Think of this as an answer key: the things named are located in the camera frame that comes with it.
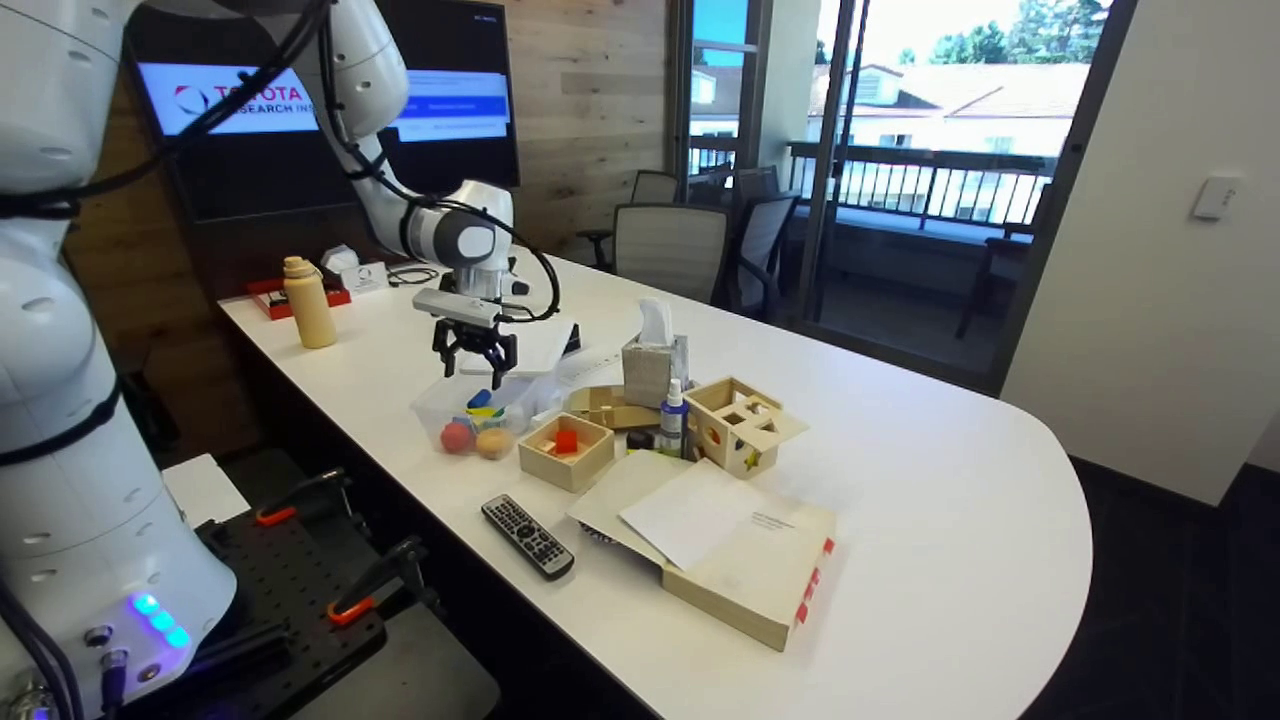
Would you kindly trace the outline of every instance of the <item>white table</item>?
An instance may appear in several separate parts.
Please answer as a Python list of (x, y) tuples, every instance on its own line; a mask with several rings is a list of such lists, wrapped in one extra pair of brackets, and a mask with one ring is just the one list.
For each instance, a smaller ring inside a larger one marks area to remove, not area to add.
[[(770, 493), (836, 511), (836, 557), (810, 623), (770, 653), (668, 596), (654, 570), (570, 518), (574, 494), (499, 465), (444, 456), (440, 412), (485, 377), (444, 381), (413, 293), (337, 307), (339, 342), (306, 353), (287, 318), (225, 299), (227, 318), (410, 494), (492, 564), (662, 717), (1016, 717), (1057, 671), (1083, 611), (1094, 530), (1061, 438), (1028, 412), (557, 264), (585, 329), (570, 382), (621, 381), (616, 348), (656, 297), (693, 339), (693, 377), (739, 377), (810, 422)], [(512, 493), (579, 558), (542, 579), (485, 518)]]

